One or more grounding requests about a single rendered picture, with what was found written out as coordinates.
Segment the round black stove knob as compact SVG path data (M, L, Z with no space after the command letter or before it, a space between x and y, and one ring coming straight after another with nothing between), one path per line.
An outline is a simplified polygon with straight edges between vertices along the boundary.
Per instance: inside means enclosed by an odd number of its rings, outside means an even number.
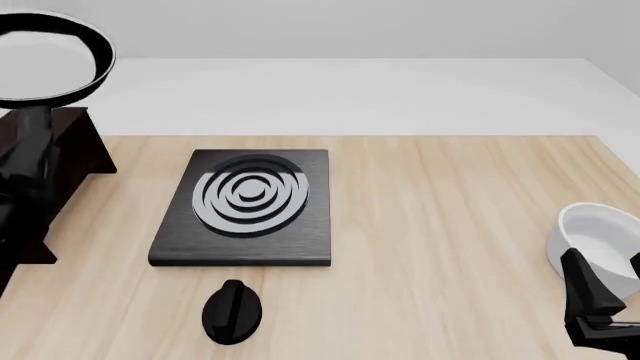
M215 343L239 344L261 323L261 299L242 281L230 279L206 301L201 319L206 335Z

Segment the flat black stove plate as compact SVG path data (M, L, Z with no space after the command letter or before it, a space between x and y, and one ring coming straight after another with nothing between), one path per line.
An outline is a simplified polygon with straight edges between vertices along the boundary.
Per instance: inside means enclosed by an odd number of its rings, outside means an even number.
M329 152L197 149L151 266L330 266Z

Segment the black frying pan white inside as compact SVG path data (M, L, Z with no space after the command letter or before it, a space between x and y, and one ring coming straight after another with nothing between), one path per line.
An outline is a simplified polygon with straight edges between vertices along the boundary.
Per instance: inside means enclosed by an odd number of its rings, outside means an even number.
M0 10L0 109L16 112L15 146L51 141L51 110L88 98L116 62L100 29L53 11Z

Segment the white bowl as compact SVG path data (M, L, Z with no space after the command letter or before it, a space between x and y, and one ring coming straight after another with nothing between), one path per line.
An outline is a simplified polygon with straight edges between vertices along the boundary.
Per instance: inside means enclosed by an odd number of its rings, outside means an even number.
M640 218L601 203L572 203L559 213L546 245L549 263L560 277L560 257L570 248L580 251L620 299L640 292L631 263L640 254Z

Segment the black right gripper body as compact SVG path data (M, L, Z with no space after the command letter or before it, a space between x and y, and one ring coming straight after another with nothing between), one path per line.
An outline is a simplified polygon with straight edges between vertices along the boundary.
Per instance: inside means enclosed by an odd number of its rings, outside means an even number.
M640 322L590 317L565 317L565 329L575 347L640 348Z

